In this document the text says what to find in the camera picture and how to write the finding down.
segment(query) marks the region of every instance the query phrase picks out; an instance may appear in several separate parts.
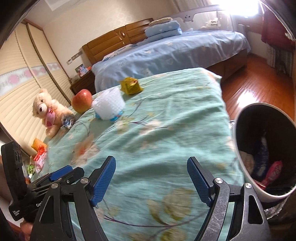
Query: picture frame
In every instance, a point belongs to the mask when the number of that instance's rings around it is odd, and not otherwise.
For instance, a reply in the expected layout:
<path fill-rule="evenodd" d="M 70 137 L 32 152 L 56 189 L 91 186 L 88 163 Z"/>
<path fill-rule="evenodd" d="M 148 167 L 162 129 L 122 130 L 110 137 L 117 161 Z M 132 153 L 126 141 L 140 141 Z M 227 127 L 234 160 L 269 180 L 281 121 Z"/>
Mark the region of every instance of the picture frame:
<path fill-rule="evenodd" d="M 80 77 L 82 77 L 88 72 L 88 69 L 83 64 L 81 64 L 75 68 L 75 71 Z"/>

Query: wooden floor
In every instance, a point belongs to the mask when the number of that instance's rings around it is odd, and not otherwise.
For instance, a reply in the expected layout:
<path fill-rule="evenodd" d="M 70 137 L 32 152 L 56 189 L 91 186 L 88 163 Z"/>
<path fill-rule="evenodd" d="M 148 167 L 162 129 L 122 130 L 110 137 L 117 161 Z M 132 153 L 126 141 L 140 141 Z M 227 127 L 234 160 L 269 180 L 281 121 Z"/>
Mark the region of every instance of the wooden floor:
<path fill-rule="evenodd" d="M 254 102 L 272 104 L 294 119 L 294 93 L 292 79 L 276 74 L 266 60 L 249 55 L 247 67 L 242 68 L 221 84 L 222 97 L 230 120 L 240 110 Z"/>

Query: metal screw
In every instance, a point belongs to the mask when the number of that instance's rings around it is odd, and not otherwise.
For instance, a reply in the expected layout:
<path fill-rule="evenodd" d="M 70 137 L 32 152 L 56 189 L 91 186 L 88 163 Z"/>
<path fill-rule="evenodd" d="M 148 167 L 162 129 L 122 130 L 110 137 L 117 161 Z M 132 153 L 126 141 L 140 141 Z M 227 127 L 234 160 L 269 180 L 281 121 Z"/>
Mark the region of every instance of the metal screw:
<path fill-rule="evenodd" d="M 53 183 L 52 184 L 52 188 L 54 189 L 54 188 L 57 188 L 59 186 L 59 184 L 57 184 L 57 183 Z"/>
<path fill-rule="evenodd" d="M 81 180 L 80 180 L 80 182 L 81 183 L 83 183 L 83 184 L 85 184 L 85 183 L 88 183 L 88 181 L 89 181 L 89 179 L 88 178 L 82 178 Z"/>
<path fill-rule="evenodd" d="M 223 179 L 217 177 L 217 178 L 215 178 L 215 182 L 221 184 L 221 183 L 223 183 Z"/>
<path fill-rule="evenodd" d="M 252 184 L 251 183 L 245 183 L 244 185 L 246 186 L 246 188 L 252 188 Z"/>

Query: ceiling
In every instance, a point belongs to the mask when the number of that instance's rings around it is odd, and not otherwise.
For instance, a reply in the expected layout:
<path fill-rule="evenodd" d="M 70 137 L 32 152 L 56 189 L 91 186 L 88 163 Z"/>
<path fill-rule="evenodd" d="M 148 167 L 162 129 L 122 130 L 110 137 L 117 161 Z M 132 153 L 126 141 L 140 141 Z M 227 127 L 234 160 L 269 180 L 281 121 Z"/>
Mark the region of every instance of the ceiling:
<path fill-rule="evenodd" d="M 62 5 L 52 10 L 46 1 L 50 2 L 53 9 L 60 4 Z M 50 23 L 64 12 L 86 1 L 88 0 L 40 0 L 28 13 L 26 19 L 43 28 L 45 25 Z"/>

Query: wardrobe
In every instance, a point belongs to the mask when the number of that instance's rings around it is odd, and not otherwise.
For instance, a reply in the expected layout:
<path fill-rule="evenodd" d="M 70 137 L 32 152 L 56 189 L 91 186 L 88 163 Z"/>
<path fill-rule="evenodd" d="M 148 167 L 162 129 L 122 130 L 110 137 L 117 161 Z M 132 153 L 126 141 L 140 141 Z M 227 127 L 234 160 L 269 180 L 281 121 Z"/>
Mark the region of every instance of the wardrobe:
<path fill-rule="evenodd" d="M 35 138 L 44 140 L 45 127 L 32 116 L 33 100 L 40 89 L 70 106 L 70 81 L 42 30 L 20 23 L 0 49 L 0 124 L 28 155 Z"/>

